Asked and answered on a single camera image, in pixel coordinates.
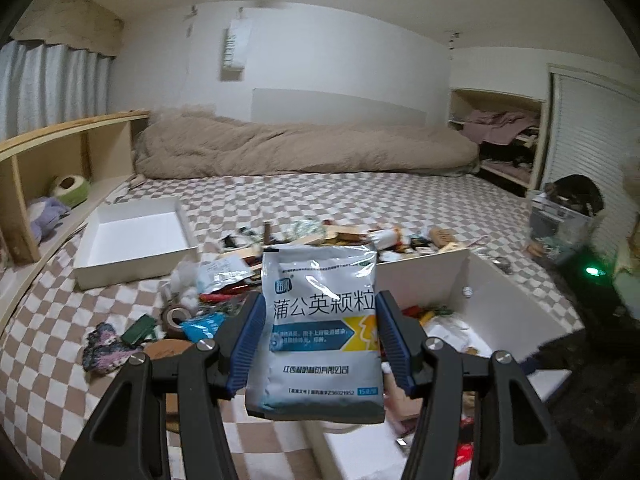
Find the wooden headboard shelf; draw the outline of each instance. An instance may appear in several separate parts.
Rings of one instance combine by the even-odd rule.
[[[0,279],[0,333],[42,267],[89,213],[133,174],[131,123],[147,111],[121,112],[54,124],[0,142],[0,233],[14,268]],[[39,246],[27,204],[49,194],[53,180],[80,174],[89,198],[63,218],[55,234]]]

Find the white wall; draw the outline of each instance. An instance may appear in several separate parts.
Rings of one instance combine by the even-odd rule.
[[[640,73],[615,63],[557,50],[488,46],[453,51],[450,85],[548,98],[548,65],[564,65],[640,89]]]
[[[250,53],[241,80],[221,80],[225,29],[239,6],[254,20]],[[415,108],[428,123],[445,119],[449,53],[428,38],[327,7],[216,2],[197,9],[191,19],[190,8],[180,7],[127,23],[112,67],[110,111],[215,104],[218,114],[249,120],[252,90],[278,88]]]

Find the pink clothes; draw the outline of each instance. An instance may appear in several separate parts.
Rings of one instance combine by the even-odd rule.
[[[481,112],[474,110],[466,118],[462,134],[476,144],[490,142],[500,146],[511,144],[516,136],[535,126],[533,115],[525,112]]]

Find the headboard panel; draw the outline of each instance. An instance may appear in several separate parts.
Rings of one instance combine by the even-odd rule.
[[[426,114],[383,101],[328,92],[255,88],[254,123],[376,124],[424,126]]]

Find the open white box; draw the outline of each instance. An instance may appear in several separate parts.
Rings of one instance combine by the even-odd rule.
[[[470,298],[463,295],[464,286],[472,288]],[[445,304],[486,343],[476,342],[479,349],[505,349],[516,360],[526,358],[543,342],[566,334],[497,267],[466,249],[379,264],[376,290],[391,291],[402,309],[415,304]],[[544,399],[568,375],[566,370],[545,370],[532,374],[529,380]],[[304,424],[324,480],[401,477],[406,456],[396,445],[389,423],[357,426],[340,433],[332,433],[330,425],[321,421]],[[468,478],[468,471],[459,468],[455,478]]]
[[[164,276],[185,257],[198,258],[198,242],[175,197],[98,206],[89,216],[74,262],[82,290]]]

